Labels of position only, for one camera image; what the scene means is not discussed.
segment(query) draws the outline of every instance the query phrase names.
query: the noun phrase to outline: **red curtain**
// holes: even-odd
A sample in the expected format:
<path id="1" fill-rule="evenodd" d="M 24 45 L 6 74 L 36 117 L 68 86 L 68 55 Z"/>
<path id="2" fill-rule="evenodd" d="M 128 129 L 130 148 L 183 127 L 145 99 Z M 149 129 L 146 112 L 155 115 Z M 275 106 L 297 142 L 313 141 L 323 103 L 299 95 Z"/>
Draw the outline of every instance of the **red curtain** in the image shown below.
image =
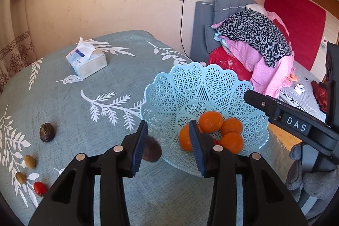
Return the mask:
<path id="1" fill-rule="evenodd" d="M 295 60 L 311 70 L 325 29 L 326 11 L 309 0 L 265 0 L 286 25 Z"/>

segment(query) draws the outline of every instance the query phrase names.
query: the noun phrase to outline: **orange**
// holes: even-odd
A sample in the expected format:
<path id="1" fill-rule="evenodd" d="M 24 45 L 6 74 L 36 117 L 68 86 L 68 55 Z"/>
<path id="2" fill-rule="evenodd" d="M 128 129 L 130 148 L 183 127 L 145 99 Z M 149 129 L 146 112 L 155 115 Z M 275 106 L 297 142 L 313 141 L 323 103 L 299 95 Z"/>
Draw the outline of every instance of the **orange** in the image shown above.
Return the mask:
<path id="1" fill-rule="evenodd" d="M 237 132 L 226 134 L 221 138 L 219 144 L 234 154 L 240 153 L 244 148 L 244 140 Z"/>
<path id="2" fill-rule="evenodd" d="M 179 133 L 179 144 L 184 150 L 193 151 L 192 144 L 189 139 L 189 124 L 186 124 L 182 127 Z"/>
<path id="3" fill-rule="evenodd" d="M 218 131 L 223 123 L 223 117 L 219 112 L 207 111 L 199 118 L 199 126 L 203 132 L 211 133 Z"/>
<path id="4" fill-rule="evenodd" d="M 221 136 L 225 136 L 230 132 L 241 134 L 242 130 L 242 123 L 237 118 L 228 118 L 223 122 L 221 126 Z"/>

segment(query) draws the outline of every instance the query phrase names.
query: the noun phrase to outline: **scalloped basket rim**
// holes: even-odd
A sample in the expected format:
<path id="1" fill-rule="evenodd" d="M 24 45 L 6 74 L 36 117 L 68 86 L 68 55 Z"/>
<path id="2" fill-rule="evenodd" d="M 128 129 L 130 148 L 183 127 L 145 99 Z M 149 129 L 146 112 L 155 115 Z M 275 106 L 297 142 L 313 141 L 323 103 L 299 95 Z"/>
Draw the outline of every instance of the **scalloped basket rim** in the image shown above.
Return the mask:
<path id="1" fill-rule="evenodd" d="M 160 76 L 165 76 L 165 77 L 168 77 L 170 76 L 174 70 L 176 70 L 177 68 L 189 68 L 189 67 L 193 67 L 193 66 L 198 66 L 200 67 L 200 69 L 202 70 L 202 72 L 207 72 L 210 68 L 214 67 L 216 69 L 218 69 L 220 71 L 221 74 L 226 74 L 226 73 L 231 73 L 234 77 L 235 77 L 235 82 L 238 82 L 239 84 L 247 84 L 250 89 L 253 90 L 253 86 L 250 82 L 246 81 L 246 80 L 239 80 L 238 79 L 238 76 L 236 74 L 236 72 L 234 72 L 233 70 L 231 69 L 222 69 L 219 65 L 216 65 L 216 64 L 210 64 L 206 67 L 203 67 L 200 63 L 198 62 L 191 62 L 189 63 L 188 65 L 182 65 L 182 64 L 178 64 L 178 65 L 175 65 L 171 68 L 170 72 L 169 73 L 166 73 L 166 72 L 159 72 L 155 77 L 154 77 L 154 80 L 151 84 L 148 84 L 144 90 L 144 99 L 145 99 L 145 102 L 142 104 L 142 106 L 140 107 L 140 117 L 141 117 L 141 120 L 145 120 L 145 118 L 143 117 L 143 109 L 144 107 L 146 106 L 147 103 L 149 103 L 149 101 L 147 100 L 147 91 L 155 85 L 155 83 L 157 82 L 158 78 Z M 260 146 L 258 147 L 258 149 L 261 149 L 266 143 L 267 141 L 269 140 L 269 137 L 270 137 L 270 134 L 267 130 L 267 139 L 265 140 L 265 142 Z M 162 153 L 162 158 L 167 162 L 169 163 L 171 166 L 177 168 L 177 169 L 180 169 L 180 170 L 183 170 L 189 174 L 192 174 L 192 175 L 195 175 L 195 176 L 201 176 L 200 172 L 198 170 L 192 170 L 192 169 L 189 169 L 189 168 L 186 168 L 184 166 L 180 166 L 174 162 L 172 162 L 170 159 L 168 159 L 168 157 L 165 155 L 165 152 L 163 151 Z"/>

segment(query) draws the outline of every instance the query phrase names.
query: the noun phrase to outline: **tissue package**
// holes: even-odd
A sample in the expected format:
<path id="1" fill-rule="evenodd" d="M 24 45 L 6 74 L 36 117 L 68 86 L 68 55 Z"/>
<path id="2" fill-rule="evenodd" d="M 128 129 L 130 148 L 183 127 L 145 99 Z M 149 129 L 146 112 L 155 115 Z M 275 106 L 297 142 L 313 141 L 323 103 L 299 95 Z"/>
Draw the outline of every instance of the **tissue package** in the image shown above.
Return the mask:
<path id="1" fill-rule="evenodd" d="M 82 38 L 80 38 L 77 47 L 66 58 L 81 79 L 86 79 L 107 66 L 105 54 L 95 50 L 92 44 L 85 43 Z"/>

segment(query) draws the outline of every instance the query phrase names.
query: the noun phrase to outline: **black power cord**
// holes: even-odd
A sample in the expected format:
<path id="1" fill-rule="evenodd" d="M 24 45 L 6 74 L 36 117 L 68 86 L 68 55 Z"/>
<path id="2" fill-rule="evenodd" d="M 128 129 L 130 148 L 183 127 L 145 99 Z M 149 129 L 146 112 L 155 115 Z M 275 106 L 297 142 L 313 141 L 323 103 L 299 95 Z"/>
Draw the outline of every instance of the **black power cord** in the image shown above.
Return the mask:
<path id="1" fill-rule="evenodd" d="M 185 0 L 182 0 L 182 9 L 181 9 L 181 24 L 180 24 L 180 40 L 181 40 L 181 46 L 182 46 L 182 49 L 184 50 L 184 53 L 185 55 L 187 56 L 187 58 L 189 57 L 187 54 L 186 54 L 186 51 L 185 51 L 185 48 L 184 48 L 184 45 L 182 44 L 182 34 L 181 34 L 181 31 L 182 31 L 182 17 L 184 15 L 184 1 Z"/>

